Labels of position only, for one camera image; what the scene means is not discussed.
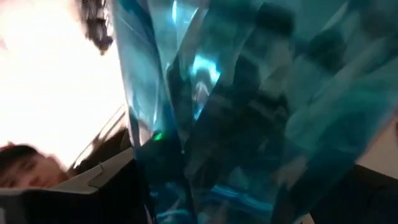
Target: green light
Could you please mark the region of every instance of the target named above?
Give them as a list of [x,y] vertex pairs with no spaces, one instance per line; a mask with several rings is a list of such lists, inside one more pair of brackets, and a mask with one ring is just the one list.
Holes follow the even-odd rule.
[[155,141],[159,141],[159,140],[161,140],[162,138],[163,138],[163,133],[159,133],[159,134],[155,135],[154,140],[155,140]]

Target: blue plastic wrap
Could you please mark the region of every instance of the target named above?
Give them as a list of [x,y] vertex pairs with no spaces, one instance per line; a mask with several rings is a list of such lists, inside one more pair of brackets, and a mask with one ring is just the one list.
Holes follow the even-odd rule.
[[294,223],[398,104],[395,1],[114,0],[156,223]]

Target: person's hair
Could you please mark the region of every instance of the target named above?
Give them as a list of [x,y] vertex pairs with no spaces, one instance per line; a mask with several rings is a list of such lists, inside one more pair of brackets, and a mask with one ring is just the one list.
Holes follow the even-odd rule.
[[98,17],[99,10],[108,8],[108,3],[102,0],[76,0],[80,22],[85,27],[85,36],[104,53],[113,43],[113,38],[108,34],[105,17]]
[[38,154],[36,149],[32,146],[20,144],[20,145],[8,145],[0,147],[0,173],[4,172],[13,163],[22,159],[26,156],[32,156]]

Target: person's eye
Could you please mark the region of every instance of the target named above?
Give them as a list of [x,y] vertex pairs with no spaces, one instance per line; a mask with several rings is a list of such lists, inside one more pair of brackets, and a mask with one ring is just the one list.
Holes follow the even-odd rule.
[[12,179],[7,183],[7,188],[13,188],[17,186],[17,180],[16,179]]
[[22,166],[24,170],[32,170],[36,165],[35,161],[27,161]]

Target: dark hair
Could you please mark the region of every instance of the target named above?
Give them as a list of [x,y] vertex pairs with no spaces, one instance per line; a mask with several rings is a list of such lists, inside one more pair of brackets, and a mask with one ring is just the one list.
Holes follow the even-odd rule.
[[38,154],[37,150],[28,145],[9,145],[0,148],[0,173],[25,156]]
[[90,39],[101,51],[106,51],[113,43],[108,34],[108,24],[105,15],[98,15],[98,11],[107,9],[108,3],[102,0],[77,0],[80,20],[86,27],[86,38]]

